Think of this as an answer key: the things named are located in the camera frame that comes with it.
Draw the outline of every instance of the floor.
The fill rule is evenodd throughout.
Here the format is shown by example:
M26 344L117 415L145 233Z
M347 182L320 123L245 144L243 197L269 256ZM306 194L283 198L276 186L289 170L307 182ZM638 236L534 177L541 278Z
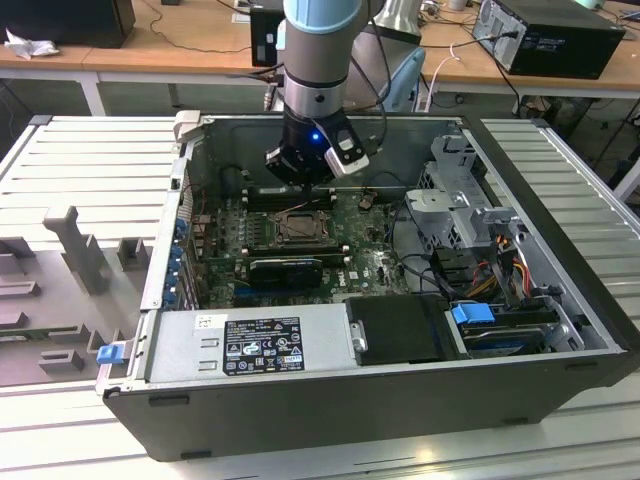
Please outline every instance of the floor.
M0 86L0 158L8 151L13 139L20 135L32 114L89 115L82 90L75 82L6 82L26 108ZM105 83L100 85L100 90L112 115L173 115L178 110L171 106L166 85ZM180 85L178 91L182 109L199 109L207 113L262 111L262 86ZM458 105L453 94L443 93L436 97L436 102L438 105L432 110L436 114L474 114L494 118L511 118L513 106L513 98L508 95L465 94L464 103ZM596 158L633 103L632 100L603 100L594 104L567 141L585 160ZM624 127L598 166L601 177L608 179L617 161L629 155L638 142L638 132L632 126Z

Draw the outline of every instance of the warning label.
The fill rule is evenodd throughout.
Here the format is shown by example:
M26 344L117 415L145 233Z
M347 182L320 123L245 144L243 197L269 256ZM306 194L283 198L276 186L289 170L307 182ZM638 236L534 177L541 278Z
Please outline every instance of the warning label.
M304 370L300 318L232 320L224 328L227 375Z

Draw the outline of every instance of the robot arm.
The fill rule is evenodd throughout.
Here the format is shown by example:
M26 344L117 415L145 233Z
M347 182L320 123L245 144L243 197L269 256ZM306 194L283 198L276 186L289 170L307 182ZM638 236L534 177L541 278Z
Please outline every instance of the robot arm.
M385 0L284 0L284 129L267 168L310 188L369 165L378 150L362 141L342 105L353 42Z

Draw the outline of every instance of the black computer tower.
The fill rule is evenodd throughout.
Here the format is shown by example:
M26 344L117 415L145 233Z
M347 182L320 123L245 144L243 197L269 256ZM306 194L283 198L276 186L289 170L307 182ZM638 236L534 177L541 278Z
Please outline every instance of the black computer tower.
M0 39L5 29L30 40L119 48L133 29L131 0L2 0Z
M625 29L574 0L485 0L473 29L511 75L597 79Z

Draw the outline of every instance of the blue clip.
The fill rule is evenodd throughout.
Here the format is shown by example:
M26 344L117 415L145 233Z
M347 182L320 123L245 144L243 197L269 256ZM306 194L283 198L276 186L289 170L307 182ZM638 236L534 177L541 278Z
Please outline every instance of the blue clip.
M162 294L162 301L165 305L173 305L174 303L176 303L177 299L178 296L171 291L165 291Z
M170 287L175 287L178 284L178 276L170 273L169 275L167 275L164 283L169 285Z
M175 258L180 258L184 253L184 249L179 247L178 245L171 246L171 256Z
M182 263L180 263L175 258L170 258L169 263L167 264L167 267L169 267L170 273L179 272L180 269L182 268Z
M98 365L124 363L124 345L103 345L96 357Z
M451 310L453 318L458 325L466 323L494 323L496 317L493 316L491 307L487 303L460 303Z
M181 232L185 232L187 230L187 222L182 218L176 218L176 229Z

